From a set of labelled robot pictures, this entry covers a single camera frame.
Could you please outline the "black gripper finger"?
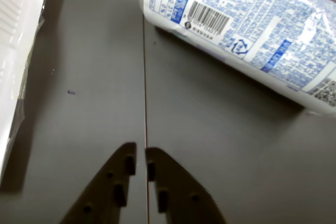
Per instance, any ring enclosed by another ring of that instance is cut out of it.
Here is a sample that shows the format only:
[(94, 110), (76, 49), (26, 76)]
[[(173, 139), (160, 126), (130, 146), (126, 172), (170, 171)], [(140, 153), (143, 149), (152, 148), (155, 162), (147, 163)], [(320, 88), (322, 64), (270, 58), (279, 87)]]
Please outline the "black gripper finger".
[(135, 142), (121, 145), (88, 183), (61, 223), (119, 223), (127, 206), (130, 177), (135, 175)]
[(180, 163), (158, 147), (145, 149), (148, 180), (167, 223), (226, 223), (212, 195)]

